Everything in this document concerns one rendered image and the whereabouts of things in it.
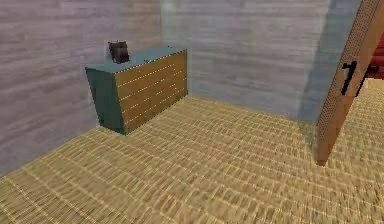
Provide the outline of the dark brown box-shaped object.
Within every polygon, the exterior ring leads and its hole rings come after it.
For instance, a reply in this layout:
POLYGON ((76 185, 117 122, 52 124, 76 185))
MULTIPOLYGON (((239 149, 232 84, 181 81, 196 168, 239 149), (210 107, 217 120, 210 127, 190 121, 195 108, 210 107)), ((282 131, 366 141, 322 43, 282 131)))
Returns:
POLYGON ((125 41, 109 42, 108 46, 114 63, 121 64, 129 61, 129 53, 125 41))

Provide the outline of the teal and wood dresser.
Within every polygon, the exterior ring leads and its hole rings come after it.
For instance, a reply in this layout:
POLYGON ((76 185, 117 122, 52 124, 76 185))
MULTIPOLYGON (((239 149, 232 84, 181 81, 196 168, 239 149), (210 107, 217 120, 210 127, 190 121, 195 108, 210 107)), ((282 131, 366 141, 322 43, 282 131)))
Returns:
POLYGON ((85 67, 99 124, 126 135, 188 94, 187 50, 163 46, 127 63, 85 67))

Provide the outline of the red sofa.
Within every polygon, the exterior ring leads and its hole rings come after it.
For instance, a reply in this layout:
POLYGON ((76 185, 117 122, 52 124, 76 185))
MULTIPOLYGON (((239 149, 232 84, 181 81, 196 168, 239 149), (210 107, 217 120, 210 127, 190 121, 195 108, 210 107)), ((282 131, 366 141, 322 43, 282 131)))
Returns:
POLYGON ((366 77, 384 80, 384 33, 374 51, 366 77))

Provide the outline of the brown wooden room door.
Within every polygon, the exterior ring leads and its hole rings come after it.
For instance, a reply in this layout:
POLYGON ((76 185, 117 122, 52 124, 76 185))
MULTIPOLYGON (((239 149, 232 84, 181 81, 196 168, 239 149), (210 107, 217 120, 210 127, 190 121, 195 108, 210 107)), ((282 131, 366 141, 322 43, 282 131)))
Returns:
POLYGON ((360 0, 316 124, 316 164, 324 166, 384 33, 384 0, 360 0))

